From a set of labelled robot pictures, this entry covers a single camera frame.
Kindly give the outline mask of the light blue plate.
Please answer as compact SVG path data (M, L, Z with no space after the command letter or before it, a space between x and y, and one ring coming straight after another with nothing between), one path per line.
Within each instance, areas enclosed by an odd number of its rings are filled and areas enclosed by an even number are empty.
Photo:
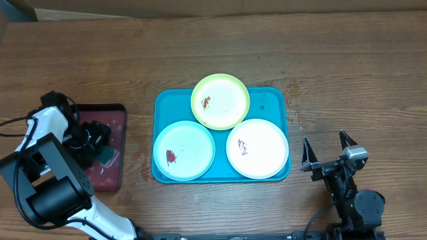
M216 146L211 133L193 121L168 125L157 136L153 160L160 173L174 181L191 181L211 167Z

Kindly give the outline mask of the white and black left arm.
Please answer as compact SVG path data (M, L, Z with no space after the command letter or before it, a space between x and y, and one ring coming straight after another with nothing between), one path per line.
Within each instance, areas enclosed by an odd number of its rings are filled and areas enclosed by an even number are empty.
M95 195L121 185L127 115L119 103L78 105L58 92L25 116L22 143L1 160L21 217L40 230L72 227L91 239L147 239Z

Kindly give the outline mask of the green scrubbing sponge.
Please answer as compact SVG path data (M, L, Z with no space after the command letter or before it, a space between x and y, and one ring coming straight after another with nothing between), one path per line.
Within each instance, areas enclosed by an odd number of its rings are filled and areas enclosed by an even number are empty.
M102 165L107 165L115 155L115 149L102 145L95 156L95 159L99 161Z

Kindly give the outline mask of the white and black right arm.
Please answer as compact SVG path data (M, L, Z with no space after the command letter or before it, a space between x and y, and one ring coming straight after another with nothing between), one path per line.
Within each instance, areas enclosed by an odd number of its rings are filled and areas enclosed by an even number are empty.
M340 222L329 224L322 239L384 239L384 234L376 230L382 224L384 196L369 189L359 191L353 179L367 163L368 152L345 131L340 131L339 136L342 154L324 163L318 161L308 140L303 140L300 170L310 172L312 181L323 180L332 196L332 203L310 219L303 238L310 234L315 219L335 207Z

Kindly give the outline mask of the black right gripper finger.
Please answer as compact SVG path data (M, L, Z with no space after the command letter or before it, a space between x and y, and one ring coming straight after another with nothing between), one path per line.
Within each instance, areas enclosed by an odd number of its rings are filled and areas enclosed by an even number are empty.
M355 142L344 130L341 130L339 132L340 136L340 143L343 149L357 145L357 142Z
M318 164L318 160L316 155L313 152L311 145L308 140L304 138L303 147L302 147L302 164L300 167L300 171L307 172L312 171L314 165Z

